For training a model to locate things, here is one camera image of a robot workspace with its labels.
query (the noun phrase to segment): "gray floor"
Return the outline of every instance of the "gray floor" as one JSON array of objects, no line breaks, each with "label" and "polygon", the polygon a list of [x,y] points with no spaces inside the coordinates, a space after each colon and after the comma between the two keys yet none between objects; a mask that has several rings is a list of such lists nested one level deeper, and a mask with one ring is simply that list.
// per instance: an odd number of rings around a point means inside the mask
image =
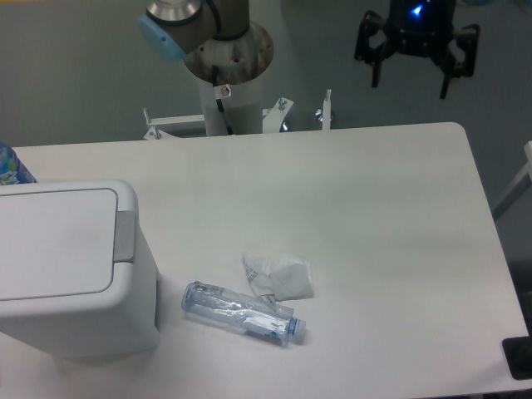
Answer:
[{"label": "gray floor", "polygon": [[[159,59],[138,32],[145,3],[0,4],[0,138],[12,145],[139,140],[145,106],[152,117],[199,114],[185,67]],[[294,100],[295,130],[318,128],[313,113],[327,88],[337,128],[458,122],[492,202],[525,163],[523,146],[532,140],[532,16],[510,0],[458,7],[457,27],[482,27],[477,70],[440,101],[442,75],[428,60],[394,56],[374,90],[370,69],[352,59],[363,13],[386,15],[388,3],[251,0],[252,18],[275,42],[266,104],[280,96]],[[517,274],[532,267],[531,205],[529,192],[498,223]]]}]

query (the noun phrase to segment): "crushed plastic bottle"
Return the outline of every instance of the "crushed plastic bottle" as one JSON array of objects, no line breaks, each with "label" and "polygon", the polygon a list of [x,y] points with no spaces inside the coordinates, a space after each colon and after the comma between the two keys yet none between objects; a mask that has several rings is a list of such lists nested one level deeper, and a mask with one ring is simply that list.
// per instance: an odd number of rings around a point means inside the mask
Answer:
[{"label": "crushed plastic bottle", "polygon": [[181,307],[282,343],[300,343],[305,334],[306,323],[293,317],[293,309],[199,281],[186,287]]}]

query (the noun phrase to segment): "white sticker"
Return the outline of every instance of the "white sticker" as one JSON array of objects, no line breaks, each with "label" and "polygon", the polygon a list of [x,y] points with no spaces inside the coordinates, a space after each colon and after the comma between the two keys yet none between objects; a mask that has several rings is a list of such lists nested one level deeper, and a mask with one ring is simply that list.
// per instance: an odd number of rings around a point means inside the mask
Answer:
[{"label": "white sticker", "polygon": [[224,98],[231,97],[231,86],[230,85],[215,86],[214,96],[216,97],[216,100],[222,100]]}]

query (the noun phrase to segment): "black object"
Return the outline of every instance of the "black object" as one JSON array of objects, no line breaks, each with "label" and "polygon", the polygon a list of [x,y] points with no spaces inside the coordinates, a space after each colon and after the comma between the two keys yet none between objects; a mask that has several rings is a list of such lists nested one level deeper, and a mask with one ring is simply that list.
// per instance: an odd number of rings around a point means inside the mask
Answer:
[{"label": "black object", "polygon": [[[381,63],[396,52],[415,57],[429,57],[444,73],[440,98],[446,98],[453,77],[473,76],[476,48],[480,36],[478,25],[455,30],[452,18],[456,0],[391,0],[387,20],[373,11],[364,15],[358,30],[355,59],[373,67],[372,86],[377,87]],[[370,47],[369,39],[382,30],[386,36],[377,48]],[[465,53],[458,62],[449,48],[456,45]]]},{"label": "black object", "polygon": [[502,347],[512,377],[515,380],[532,379],[532,337],[506,338]]}]

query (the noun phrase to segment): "white table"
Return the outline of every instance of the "white table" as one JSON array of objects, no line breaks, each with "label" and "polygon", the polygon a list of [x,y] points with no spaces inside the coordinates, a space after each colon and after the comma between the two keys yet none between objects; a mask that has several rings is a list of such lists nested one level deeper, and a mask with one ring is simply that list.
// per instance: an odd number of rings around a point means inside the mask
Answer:
[{"label": "white table", "polygon": [[[455,124],[17,149],[41,181],[120,178],[163,274],[154,352],[57,360],[0,336],[0,397],[438,397],[532,387],[527,334],[465,132]],[[304,345],[185,318],[196,279],[250,293],[240,254],[313,261],[287,302]]]}]

